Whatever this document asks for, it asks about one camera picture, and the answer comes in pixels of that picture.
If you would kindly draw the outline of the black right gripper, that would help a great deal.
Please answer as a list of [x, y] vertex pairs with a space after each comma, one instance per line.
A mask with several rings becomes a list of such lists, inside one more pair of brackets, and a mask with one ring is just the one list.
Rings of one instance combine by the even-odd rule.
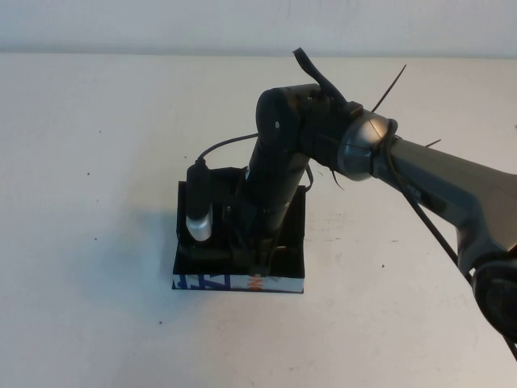
[[273, 237], [279, 233], [290, 204], [284, 201], [262, 208], [246, 200], [225, 202], [227, 242], [235, 268], [250, 268], [251, 276], [270, 275], [278, 245], [278, 239]]

